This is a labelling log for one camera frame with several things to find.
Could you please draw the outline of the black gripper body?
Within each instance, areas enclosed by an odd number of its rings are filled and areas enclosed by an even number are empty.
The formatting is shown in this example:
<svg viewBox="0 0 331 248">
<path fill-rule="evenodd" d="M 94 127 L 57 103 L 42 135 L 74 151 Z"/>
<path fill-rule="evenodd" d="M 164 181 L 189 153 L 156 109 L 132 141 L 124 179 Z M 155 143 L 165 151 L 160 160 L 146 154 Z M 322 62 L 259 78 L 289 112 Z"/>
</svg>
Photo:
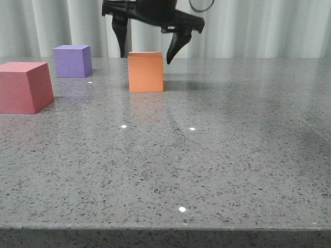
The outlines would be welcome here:
<svg viewBox="0 0 331 248">
<path fill-rule="evenodd" d="M 103 1 L 102 15 L 112 15 L 114 29 L 126 30 L 129 19 L 161 28 L 162 33 L 184 30 L 202 32 L 205 22 L 201 17 L 176 9 L 177 1 Z"/>
</svg>

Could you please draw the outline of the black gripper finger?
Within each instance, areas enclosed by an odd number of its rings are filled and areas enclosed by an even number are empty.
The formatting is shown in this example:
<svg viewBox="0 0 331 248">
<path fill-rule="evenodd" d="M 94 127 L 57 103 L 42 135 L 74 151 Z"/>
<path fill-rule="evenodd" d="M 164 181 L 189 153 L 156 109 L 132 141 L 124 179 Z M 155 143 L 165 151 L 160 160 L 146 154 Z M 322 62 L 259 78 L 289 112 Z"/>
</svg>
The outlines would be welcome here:
<svg viewBox="0 0 331 248">
<path fill-rule="evenodd" d="M 120 56 L 121 58 L 125 57 L 125 43 L 127 37 L 127 26 L 128 26 L 128 18 L 119 15 L 113 15 L 112 18 L 112 28 L 117 37 Z"/>
<path fill-rule="evenodd" d="M 167 51 L 166 60 L 169 65 L 175 55 L 191 40 L 192 29 L 190 28 L 175 28 L 167 31 L 172 33 L 172 39 Z"/>
</svg>

